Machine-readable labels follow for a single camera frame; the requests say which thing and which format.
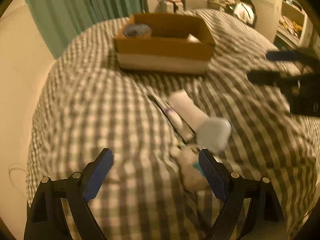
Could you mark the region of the blue tissue pack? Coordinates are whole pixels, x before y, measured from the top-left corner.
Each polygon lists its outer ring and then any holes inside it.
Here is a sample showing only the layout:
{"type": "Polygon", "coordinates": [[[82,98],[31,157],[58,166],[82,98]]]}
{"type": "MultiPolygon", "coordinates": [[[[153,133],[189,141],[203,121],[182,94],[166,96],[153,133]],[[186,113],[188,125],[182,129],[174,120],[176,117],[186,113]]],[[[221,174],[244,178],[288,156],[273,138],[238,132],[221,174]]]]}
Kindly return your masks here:
{"type": "Polygon", "coordinates": [[[191,34],[188,35],[187,41],[190,43],[200,43],[201,42],[198,38],[196,38],[195,36],[193,36],[191,34]]]}

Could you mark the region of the white towel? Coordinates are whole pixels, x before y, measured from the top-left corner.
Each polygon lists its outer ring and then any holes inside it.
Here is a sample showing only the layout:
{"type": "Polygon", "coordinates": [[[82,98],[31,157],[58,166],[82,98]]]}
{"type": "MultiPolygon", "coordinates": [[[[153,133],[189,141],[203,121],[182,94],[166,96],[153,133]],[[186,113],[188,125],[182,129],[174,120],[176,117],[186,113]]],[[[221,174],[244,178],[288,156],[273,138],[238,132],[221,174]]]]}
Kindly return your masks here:
{"type": "Polygon", "coordinates": [[[249,24],[252,24],[255,18],[252,8],[249,5],[246,5],[245,3],[242,3],[242,2],[239,2],[235,6],[233,10],[233,15],[236,16],[241,21],[249,24]]]}

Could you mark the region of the white round jar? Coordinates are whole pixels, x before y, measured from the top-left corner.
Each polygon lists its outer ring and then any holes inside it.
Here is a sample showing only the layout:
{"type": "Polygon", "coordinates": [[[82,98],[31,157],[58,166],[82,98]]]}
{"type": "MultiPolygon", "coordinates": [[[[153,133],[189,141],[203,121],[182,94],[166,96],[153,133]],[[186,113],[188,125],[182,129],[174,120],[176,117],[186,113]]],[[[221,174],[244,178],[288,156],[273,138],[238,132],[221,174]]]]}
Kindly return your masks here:
{"type": "Polygon", "coordinates": [[[230,122],[221,117],[211,117],[196,131],[196,143],[214,154],[223,152],[231,137],[232,126],[230,122]]]}

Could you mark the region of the green curtain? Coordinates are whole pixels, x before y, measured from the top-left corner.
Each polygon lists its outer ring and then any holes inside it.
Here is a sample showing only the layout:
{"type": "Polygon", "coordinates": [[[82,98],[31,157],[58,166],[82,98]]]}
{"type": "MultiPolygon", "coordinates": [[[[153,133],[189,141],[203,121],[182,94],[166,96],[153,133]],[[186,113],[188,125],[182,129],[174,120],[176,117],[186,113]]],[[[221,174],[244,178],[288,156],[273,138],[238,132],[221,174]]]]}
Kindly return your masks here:
{"type": "Polygon", "coordinates": [[[146,0],[25,0],[55,59],[87,28],[148,11],[146,0]]]}

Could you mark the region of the white knit glove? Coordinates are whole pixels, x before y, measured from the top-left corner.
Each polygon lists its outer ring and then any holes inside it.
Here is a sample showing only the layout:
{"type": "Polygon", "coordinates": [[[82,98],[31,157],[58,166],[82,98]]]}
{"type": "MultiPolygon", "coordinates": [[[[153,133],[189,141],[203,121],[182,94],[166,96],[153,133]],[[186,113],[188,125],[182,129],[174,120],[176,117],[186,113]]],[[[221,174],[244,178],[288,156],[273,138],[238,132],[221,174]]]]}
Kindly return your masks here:
{"type": "Polygon", "coordinates": [[[127,38],[131,37],[151,37],[152,30],[147,24],[129,24],[123,29],[123,34],[127,38]]]}

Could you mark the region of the white suitcase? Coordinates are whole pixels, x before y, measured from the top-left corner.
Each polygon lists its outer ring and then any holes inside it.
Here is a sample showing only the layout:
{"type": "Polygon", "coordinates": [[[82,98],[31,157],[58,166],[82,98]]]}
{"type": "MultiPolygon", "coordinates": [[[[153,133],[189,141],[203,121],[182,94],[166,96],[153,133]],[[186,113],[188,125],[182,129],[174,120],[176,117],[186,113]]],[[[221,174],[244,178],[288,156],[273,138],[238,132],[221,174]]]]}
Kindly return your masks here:
{"type": "Polygon", "coordinates": [[[184,5],[181,0],[161,0],[161,12],[175,14],[184,10],[184,5]]]}

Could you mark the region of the grey mini fridge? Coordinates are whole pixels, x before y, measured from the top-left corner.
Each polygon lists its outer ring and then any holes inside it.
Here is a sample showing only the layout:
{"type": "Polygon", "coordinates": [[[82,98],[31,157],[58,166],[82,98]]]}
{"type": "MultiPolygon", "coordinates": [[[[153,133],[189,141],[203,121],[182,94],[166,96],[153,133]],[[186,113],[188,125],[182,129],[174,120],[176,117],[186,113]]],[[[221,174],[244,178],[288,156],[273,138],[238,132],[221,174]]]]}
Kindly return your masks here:
{"type": "Polygon", "coordinates": [[[208,0],[184,0],[184,5],[187,10],[191,9],[206,9],[208,0]]]}

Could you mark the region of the white wardrobe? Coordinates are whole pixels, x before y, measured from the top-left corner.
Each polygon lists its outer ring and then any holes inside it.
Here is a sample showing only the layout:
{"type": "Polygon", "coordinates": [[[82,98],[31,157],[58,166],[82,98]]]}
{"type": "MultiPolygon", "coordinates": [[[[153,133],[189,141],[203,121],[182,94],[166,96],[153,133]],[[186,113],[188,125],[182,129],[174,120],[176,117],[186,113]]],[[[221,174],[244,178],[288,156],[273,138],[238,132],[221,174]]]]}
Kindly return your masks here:
{"type": "Polygon", "coordinates": [[[313,25],[297,0],[251,0],[256,10],[255,30],[273,44],[308,47],[313,25]]]}

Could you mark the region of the white bottle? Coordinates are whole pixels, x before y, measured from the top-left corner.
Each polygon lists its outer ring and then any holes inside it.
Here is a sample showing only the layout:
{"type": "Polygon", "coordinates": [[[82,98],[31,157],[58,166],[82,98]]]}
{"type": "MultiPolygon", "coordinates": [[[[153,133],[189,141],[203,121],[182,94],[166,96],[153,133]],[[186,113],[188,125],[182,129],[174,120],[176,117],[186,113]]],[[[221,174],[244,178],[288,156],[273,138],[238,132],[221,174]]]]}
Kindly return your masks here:
{"type": "Polygon", "coordinates": [[[197,131],[209,119],[209,116],[197,107],[185,90],[173,92],[168,99],[172,109],[189,125],[197,131]]]}

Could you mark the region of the checkered bed duvet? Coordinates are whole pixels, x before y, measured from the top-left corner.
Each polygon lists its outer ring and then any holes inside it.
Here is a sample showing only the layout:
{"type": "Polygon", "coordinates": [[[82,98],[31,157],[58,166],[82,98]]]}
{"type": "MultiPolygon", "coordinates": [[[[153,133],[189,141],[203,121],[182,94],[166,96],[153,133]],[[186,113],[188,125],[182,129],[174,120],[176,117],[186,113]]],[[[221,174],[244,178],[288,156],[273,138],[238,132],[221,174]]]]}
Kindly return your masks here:
{"type": "Polygon", "coordinates": [[[34,116],[27,200],[45,176],[81,171],[104,148],[114,164],[90,208],[108,239],[204,239],[222,203],[210,189],[186,191],[172,158],[178,138],[149,100],[185,90],[204,113],[232,125],[217,160],[246,179],[270,178],[290,238],[319,198],[319,119],[296,116],[280,90],[255,86],[252,69],[299,73],[265,58],[275,46],[216,10],[193,10],[216,41],[204,76],[134,74],[119,68],[114,37],[127,23],[98,23],[77,36],[48,74],[34,116]]]}

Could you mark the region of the cardboard box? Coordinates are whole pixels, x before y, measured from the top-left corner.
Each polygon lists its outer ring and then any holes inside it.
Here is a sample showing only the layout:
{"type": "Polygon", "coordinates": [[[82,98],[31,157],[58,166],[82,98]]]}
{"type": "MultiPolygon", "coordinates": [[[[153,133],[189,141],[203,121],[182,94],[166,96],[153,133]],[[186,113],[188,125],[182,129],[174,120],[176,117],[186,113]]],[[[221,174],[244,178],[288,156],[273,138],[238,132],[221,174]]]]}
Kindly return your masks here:
{"type": "Polygon", "coordinates": [[[122,69],[184,75],[203,75],[216,46],[203,18],[163,12],[131,16],[114,42],[122,69]],[[123,29],[132,23],[147,24],[152,36],[125,37],[123,29]],[[201,42],[188,42],[189,34],[201,42]]]}

